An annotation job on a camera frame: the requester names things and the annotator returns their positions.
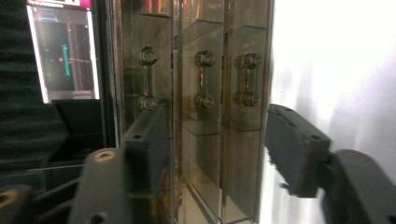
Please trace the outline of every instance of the white surface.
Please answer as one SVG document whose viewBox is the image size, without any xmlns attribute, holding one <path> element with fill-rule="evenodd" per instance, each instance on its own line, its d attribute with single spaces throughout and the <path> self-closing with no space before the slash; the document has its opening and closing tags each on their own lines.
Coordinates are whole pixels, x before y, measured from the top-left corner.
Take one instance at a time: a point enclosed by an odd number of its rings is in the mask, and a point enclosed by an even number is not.
<svg viewBox="0 0 396 224">
<path fill-rule="evenodd" d="M 98 71 L 96 66 L 96 50 L 95 50 L 95 41 L 93 35 L 93 23 L 92 23 L 92 13 L 87 11 L 87 20 L 88 20 L 88 30 L 90 32 L 90 56 L 92 62 L 92 72 L 93 72 L 93 88 L 95 91 L 95 99 L 99 100 L 99 81 L 98 81 Z"/>
<path fill-rule="evenodd" d="M 27 15 L 29 17 L 30 30 L 32 32 L 33 47 L 35 48 L 35 59 L 37 63 L 38 79 L 40 80 L 41 95 L 43 97 L 44 104 L 48 104 L 50 102 L 50 99 L 48 95 L 48 90 L 46 88 L 46 83 L 44 80 L 43 66 L 40 60 L 40 51 L 38 48 L 37 35 L 35 31 L 35 20 L 33 19 L 32 8 L 29 6 L 27 6 Z"/>
<path fill-rule="evenodd" d="M 396 183 L 396 1 L 276 0 L 271 103 L 373 157 Z M 262 223 L 320 224 L 265 164 Z"/>
</svg>

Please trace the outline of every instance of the black plastic part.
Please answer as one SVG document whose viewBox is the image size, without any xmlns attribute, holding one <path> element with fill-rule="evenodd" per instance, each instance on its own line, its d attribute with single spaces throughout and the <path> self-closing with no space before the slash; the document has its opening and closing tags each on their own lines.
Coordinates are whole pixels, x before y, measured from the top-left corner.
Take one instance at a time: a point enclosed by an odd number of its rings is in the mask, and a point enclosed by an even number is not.
<svg viewBox="0 0 396 224">
<path fill-rule="evenodd" d="M 35 197 L 36 212 L 38 214 L 43 214 L 60 203 L 73 200 L 77 191 L 78 183 L 79 178 L 62 184 L 57 188 L 51 189 Z"/>
<path fill-rule="evenodd" d="M 329 158 L 331 140 L 293 110 L 270 105 L 265 146 L 291 195 L 315 198 L 319 165 Z"/>
<path fill-rule="evenodd" d="M 396 187 L 373 159 L 340 150 L 327 166 L 331 176 L 322 207 L 328 224 L 394 223 Z"/>
<path fill-rule="evenodd" d="M 133 192 L 155 194 L 169 156 L 166 106 L 145 110 L 124 135 L 125 158 L 132 172 Z"/>
<path fill-rule="evenodd" d="M 35 224 L 64 224 L 72 210 L 73 200 L 59 203 L 49 211 L 40 214 L 35 219 Z"/>
<path fill-rule="evenodd" d="M 33 223 L 34 207 L 32 189 L 24 185 L 0 188 L 0 223 Z"/>
<path fill-rule="evenodd" d="M 85 160 L 68 223 L 132 223 L 123 150 L 104 148 Z"/>
</svg>

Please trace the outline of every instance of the dumbbell-shaped part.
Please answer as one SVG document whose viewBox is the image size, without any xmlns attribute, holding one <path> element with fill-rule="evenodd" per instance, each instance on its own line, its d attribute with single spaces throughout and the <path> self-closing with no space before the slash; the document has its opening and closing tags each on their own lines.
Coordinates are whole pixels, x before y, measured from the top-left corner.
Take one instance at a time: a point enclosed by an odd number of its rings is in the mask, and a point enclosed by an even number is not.
<svg viewBox="0 0 396 224">
<path fill-rule="evenodd" d="M 197 109 L 207 109 L 214 104 L 213 97 L 209 94 L 208 76 L 209 68 L 215 63 L 215 57 L 209 50 L 203 50 L 195 54 L 194 61 L 199 69 L 199 86 L 194 104 Z"/>
<path fill-rule="evenodd" d="M 145 70 L 144 74 L 144 91 L 143 95 L 139 97 L 139 104 L 141 109 L 152 109 L 157 106 L 159 100 L 152 95 L 152 65 L 158 61 L 157 50 L 153 47 L 144 47 L 137 53 L 137 59 L 142 64 Z"/>
<path fill-rule="evenodd" d="M 234 66 L 238 70 L 238 90 L 233 101 L 238 105 L 254 107 L 260 103 L 257 95 L 257 68 L 262 56 L 257 53 L 243 54 L 235 58 Z"/>
</svg>

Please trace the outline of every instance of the glass cabinet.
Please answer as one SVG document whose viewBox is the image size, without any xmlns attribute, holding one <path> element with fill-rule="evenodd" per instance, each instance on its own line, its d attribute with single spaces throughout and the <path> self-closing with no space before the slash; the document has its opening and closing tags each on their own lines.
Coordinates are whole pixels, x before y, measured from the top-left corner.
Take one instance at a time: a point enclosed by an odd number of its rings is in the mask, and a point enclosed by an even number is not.
<svg viewBox="0 0 396 224">
<path fill-rule="evenodd" d="M 271 5 L 107 4 L 119 140 L 143 110 L 168 108 L 170 157 L 152 203 L 168 213 L 159 223 L 259 221 Z"/>
</svg>

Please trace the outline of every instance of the monitor screen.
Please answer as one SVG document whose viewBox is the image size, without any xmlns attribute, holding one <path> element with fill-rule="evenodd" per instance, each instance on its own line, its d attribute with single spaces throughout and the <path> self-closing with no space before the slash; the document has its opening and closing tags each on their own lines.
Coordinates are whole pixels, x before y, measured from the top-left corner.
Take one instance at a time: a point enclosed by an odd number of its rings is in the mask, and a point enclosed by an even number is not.
<svg viewBox="0 0 396 224">
<path fill-rule="evenodd" d="M 28 1 L 44 103 L 99 99 L 91 3 Z"/>
</svg>

